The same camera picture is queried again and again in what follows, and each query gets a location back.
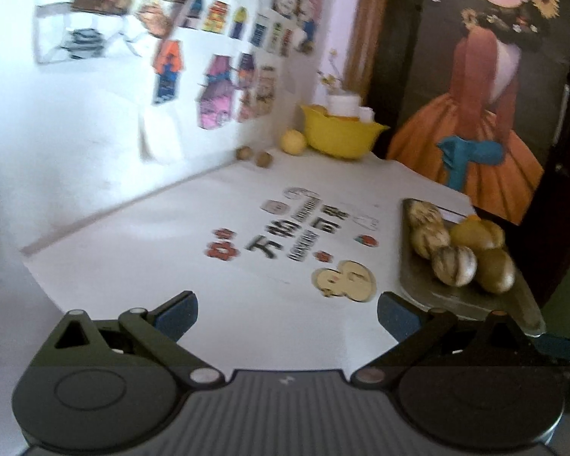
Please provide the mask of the striped pepino melon back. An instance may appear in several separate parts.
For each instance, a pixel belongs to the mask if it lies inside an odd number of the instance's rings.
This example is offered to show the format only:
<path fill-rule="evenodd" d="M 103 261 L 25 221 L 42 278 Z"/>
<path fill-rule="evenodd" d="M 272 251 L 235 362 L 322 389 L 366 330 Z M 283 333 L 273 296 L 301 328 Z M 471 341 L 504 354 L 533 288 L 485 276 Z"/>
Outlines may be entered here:
<path fill-rule="evenodd" d="M 473 281 L 478 261 L 469 247 L 448 246 L 439 248 L 431 257 L 435 277 L 451 287 L 462 287 Z"/>

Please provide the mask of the striped pepino melon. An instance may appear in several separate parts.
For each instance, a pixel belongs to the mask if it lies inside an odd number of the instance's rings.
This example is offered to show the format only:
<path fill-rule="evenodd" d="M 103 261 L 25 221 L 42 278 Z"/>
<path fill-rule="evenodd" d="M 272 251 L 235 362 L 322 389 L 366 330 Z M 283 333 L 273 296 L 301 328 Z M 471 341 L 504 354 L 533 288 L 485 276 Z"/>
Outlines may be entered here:
<path fill-rule="evenodd" d="M 421 228 L 424 225 L 444 225 L 443 215 L 433 203 L 410 200 L 407 214 L 412 228 Z"/>
<path fill-rule="evenodd" d="M 448 247 L 450 243 L 450 233 L 444 225 L 428 223 L 412 230 L 412 247 L 425 260 L 430 260 L 439 248 Z"/>
<path fill-rule="evenodd" d="M 439 248 L 431 257 L 435 277 L 451 287 L 462 287 L 473 281 L 478 261 L 469 247 L 448 246 Z"/>

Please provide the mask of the brown kiwi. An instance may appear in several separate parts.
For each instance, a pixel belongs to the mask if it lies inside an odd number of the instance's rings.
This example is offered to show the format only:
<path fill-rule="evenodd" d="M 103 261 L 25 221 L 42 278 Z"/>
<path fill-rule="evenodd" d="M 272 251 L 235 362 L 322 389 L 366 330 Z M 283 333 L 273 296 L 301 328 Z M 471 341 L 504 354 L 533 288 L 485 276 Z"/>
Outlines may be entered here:
<path fill-rule="evenodd" d="M 502 295 L 508 292 L 516 280 L 516 268 L 512 258 L 502 248 L 486 249 L 477 256 L 476 281 L 487 292 Z"/>

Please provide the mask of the green pear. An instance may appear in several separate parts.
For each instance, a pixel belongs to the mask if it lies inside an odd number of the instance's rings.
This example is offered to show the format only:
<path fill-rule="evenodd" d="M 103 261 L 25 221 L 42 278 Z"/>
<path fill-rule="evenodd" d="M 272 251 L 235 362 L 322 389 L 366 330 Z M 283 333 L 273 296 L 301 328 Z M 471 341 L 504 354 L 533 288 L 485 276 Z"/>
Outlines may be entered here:
<path fill-rule="evenodd" d="M 493 237 L 478 220 L 464 220 L 453 225 L 450 230 L 451 243 L 455 246 L 469 247 L 473 252 L 494 247 Z"/>

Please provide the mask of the striped pepino melon front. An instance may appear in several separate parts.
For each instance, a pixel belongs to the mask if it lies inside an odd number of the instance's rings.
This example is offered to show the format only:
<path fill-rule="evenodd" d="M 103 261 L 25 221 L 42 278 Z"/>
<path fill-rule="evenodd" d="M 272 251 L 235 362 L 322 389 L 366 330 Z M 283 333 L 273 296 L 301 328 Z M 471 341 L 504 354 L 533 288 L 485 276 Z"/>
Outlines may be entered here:
<path fill-rule="evenodd" d="M 421 228 L 424 225 L 444 225 L 443 215 L 433 203 L 410 200 L 407 214 L 412 228 Z"/>

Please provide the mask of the green-brown pear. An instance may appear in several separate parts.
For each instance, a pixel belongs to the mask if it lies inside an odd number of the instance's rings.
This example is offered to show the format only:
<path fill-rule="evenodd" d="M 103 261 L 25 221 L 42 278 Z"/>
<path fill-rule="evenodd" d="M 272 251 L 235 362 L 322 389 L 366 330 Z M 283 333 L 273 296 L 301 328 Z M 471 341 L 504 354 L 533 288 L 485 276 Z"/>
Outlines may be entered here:
<path fill-rule="evenodd" d="M 482 225 L 486 228 L 486 231 L 491 235 L 492 240 L 492 247 L 493 248 L 502 248 L 505 245 L 505 232 L 504 230 L 497 225 L 495 222 L 482 219 Z"/>

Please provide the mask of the metal tray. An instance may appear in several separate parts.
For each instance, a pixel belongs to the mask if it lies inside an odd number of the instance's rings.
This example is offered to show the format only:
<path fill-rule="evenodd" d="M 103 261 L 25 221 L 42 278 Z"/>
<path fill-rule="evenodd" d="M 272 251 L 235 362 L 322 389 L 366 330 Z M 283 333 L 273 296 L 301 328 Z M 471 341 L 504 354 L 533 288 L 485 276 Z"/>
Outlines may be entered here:
<path fill-rule="evenodd" d="M 502 310 L 530 337 L 544 334 L 541 310 L 504 243 L 452 214 L 427 201 L 402 201 L 402 289 L 427 309 L 473 320 Z"/>

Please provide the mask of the yellow plastic bowl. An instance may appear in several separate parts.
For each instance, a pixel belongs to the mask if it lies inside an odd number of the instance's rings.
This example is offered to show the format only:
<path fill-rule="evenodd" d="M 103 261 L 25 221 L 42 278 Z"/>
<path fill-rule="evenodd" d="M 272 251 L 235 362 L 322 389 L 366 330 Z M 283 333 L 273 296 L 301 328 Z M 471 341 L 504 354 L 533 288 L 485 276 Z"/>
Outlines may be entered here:
<path fill-rule="evenodd" d="M 316 151 L 342 160 L 358 161 L 368 154 L 387 127 L 377 122 L 359 122 L 328 116 L 317 105 L 301 105 L 305 137 Z"/>

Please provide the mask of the small white cup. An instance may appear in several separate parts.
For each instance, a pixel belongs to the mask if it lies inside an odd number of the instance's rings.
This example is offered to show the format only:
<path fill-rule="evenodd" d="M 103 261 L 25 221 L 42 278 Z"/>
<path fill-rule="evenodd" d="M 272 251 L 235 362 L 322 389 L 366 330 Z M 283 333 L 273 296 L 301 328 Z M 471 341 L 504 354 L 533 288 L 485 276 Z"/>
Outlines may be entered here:
<path fill-rule="evenodd" d="M 371 122 L 374 121 L 374 118 L 375 118 L 375 113 L 373 109 L 371 109 L 370 107 L 359 108 L 359 120 L 361 122 L 367 122 L 368 124 L 370 124 Z"/>

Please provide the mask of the yellow lemon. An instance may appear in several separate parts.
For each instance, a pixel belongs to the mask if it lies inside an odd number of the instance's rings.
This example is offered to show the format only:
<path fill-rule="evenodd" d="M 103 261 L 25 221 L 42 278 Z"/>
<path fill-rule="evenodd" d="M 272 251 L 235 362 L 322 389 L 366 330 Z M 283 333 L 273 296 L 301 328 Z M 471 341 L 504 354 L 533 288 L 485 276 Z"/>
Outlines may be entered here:
<path fill-rule="evenodd" d="M 280 148 L 285 154 L 301 155 L 307 148 L 307 139 L 300 131 L 290 129 L 282 135 Z"/>

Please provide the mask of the white orange cup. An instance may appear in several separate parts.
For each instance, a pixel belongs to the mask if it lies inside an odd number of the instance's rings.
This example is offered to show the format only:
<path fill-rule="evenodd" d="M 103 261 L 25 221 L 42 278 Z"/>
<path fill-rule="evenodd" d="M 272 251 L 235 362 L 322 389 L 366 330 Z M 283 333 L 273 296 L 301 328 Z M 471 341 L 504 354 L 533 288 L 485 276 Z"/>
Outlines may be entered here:
<path fill-rule="evenodd" d="M 360 102 L 360 96 L 351 92 L 329 94 L 326 102 L 327 114 L 342 119 L 358 119 Z"/>

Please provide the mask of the yellow dried flower sprig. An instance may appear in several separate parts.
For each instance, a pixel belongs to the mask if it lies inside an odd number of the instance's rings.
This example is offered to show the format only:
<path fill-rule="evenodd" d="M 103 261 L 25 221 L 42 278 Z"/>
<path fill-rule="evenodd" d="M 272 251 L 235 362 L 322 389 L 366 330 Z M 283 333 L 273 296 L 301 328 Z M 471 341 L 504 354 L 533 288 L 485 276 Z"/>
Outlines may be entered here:
<path fill-rule="evenodd" d="M 319 82 L 326 89 L 327 94 L 335 95 L 342 91 L 343 75 L 337 68 L 337 57 L 339 54 L 335 48 L 332 48 L 327 57 L 329 65 L 328 71 L 319 70 Z"/>

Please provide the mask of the houses drawing paper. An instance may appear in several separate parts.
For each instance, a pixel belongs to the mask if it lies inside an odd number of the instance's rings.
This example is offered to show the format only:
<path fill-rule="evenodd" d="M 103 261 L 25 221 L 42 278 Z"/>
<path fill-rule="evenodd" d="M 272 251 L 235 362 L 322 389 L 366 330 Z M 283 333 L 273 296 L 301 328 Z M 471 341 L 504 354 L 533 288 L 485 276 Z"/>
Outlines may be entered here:
<path fill-rule="evenodd" d="M 306 37 L 291 11 L 264 0 L 149 0 L 136 17 L 157 40 L 141 123 L 156 161 L 182 157 L 182 128 L 210 132 L 271 114 L 281 63 Z"/>

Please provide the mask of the coloured scene drawing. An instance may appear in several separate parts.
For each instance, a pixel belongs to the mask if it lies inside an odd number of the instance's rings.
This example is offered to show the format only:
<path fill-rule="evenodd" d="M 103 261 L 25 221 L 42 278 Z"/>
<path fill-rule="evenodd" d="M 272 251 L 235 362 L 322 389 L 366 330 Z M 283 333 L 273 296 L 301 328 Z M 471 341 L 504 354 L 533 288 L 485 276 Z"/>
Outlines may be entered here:
<path fill-rule="evenodd" d="M 233 0 L 35 0 L 33 59 L 49 65 L 138 57 L 181 30 L 240 37 L 246 19 Z"/>

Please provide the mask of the wooden door frame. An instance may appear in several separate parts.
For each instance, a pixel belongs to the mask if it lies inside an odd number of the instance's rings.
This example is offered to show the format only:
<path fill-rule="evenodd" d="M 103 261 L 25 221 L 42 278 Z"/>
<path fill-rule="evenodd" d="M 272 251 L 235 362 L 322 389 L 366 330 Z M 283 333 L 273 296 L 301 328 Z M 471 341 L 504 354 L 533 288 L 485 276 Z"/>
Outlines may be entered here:
<path fill-rule="evenodd" d="M 388 0 L 358 0 L 344 74 L 347 90 L 366 101 Z"/>

